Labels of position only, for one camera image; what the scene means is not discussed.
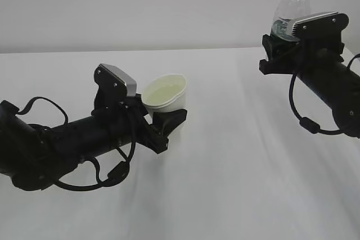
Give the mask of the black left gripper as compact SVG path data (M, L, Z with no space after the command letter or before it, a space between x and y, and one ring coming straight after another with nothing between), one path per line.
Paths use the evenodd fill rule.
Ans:
M113 145L136 142L160 154L168 149L168 136L186 121L187 110L154 112L153 124L149 124L139 93L119 103L97 93L92 115L105 127Z

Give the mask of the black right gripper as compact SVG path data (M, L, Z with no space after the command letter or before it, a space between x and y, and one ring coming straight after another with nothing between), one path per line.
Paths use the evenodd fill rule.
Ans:
M339 77L345 72L342 35L325 34L288 42L264 34L262 46L266 59L259 61L264 75L292 74L294 77Z

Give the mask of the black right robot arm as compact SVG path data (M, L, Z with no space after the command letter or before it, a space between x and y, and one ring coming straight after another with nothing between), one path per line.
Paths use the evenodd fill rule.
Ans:
M312 134L359 138L359 75L350 65L343 64L344 43L340 35L288 42L265 34L262 46L267 59L260 60L259 70L264 75L291 75L289 104L302 128ZM331 109L335 130L322 129L320 124L299 113L294 101L296 79Z

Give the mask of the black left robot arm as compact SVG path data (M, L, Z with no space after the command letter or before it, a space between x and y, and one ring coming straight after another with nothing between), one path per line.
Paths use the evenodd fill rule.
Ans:
M73 192L94 191L113 187L129 174L136 145L141 144L155 153L168 149L169 135L186 121L183 108L172 112L155 112L146 120L147 110L137 94L123 102L99 107L89 117L50 128L28 124L21 117L34 104L31 99L23 110L8 101L1 102L1 174L24 191L44 190L52 185ZM128 153L121 147L129 145ZM90 162L100 170L98 156L119 151L121 160L106 179L96 178L95 184L71 185L63 176L80 164Z

